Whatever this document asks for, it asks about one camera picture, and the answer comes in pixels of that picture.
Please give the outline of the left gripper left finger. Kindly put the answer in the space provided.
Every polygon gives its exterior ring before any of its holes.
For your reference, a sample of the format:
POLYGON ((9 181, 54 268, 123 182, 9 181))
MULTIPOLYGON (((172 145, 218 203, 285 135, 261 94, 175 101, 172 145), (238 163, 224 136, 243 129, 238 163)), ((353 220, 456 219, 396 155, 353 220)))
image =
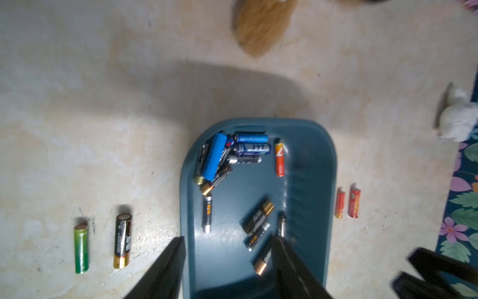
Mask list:
POLYGON ((177 299, 186 258, 184 237, 175 237, 126 299, 177 299))

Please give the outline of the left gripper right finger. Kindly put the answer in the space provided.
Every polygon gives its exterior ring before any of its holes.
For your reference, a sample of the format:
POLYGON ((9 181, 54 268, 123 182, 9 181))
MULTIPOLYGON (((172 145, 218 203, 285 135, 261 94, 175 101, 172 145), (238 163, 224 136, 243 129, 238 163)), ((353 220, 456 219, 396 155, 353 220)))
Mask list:
POLYGON ((281 299, 332 298, 285 238, 275 236, 271 239, 271 255, 276 288, 281 299))

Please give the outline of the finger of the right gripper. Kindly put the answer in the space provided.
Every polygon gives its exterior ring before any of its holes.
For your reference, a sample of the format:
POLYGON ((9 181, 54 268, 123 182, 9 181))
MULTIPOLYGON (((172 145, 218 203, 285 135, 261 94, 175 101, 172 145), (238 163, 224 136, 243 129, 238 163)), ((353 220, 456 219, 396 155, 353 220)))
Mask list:
POLYGON ((401 272, 392 282, 392 289, 400 299, 447 299, 448 293, 410 274, 401 272))
POLYGON ((408 261, 415 270, 432 284, 445 284, 440 275, 444 272, 472 284, 478 283, 478 269, 445 255, 419 247, 409 256, 408 261))

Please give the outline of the green battery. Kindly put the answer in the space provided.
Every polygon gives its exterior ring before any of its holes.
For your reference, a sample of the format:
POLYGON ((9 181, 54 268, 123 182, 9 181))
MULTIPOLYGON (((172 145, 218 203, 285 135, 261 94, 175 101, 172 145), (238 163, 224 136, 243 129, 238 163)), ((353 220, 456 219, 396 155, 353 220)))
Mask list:
POLYGON ((75 272, 83 274, 89 269, 88 253, 88 223, 81 223, 74 227, 75 272))

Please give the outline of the red Huahong battery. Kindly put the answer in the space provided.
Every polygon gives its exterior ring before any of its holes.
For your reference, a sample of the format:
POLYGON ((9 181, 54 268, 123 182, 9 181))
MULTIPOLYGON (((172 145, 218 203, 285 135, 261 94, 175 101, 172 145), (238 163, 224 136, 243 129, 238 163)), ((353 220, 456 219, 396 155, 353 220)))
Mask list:
POLYGON ((352 184, 349 194, 348 208, 348 215, 351 218, 357 219, 359 217, 360 197, 361 190, 357 187, 356 183, 352 184))

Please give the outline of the teal plastic storage tray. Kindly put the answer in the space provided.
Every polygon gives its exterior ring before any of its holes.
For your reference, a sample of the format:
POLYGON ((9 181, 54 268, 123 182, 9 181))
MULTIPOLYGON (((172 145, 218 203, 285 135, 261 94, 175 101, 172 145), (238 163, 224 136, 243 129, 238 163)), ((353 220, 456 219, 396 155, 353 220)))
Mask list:
POLYGON ((327 280, 335 206, 337 157, 319 124, 285 118, 238 118, 202 132, 187 154, 180 175, 180 231, 187 257, 183 294, 187 299, 274 299, 273 264, 258 275, 254 262, 278 218, 286 217, 286 240, 316 280, 327 280), (212 190, 212 228, 202 227, 204 197, 194 182, 198 155, 217 133, 261 132, 285 146, 285 175, 276 174, 275 156, 259 164, 235 164, 212 190))

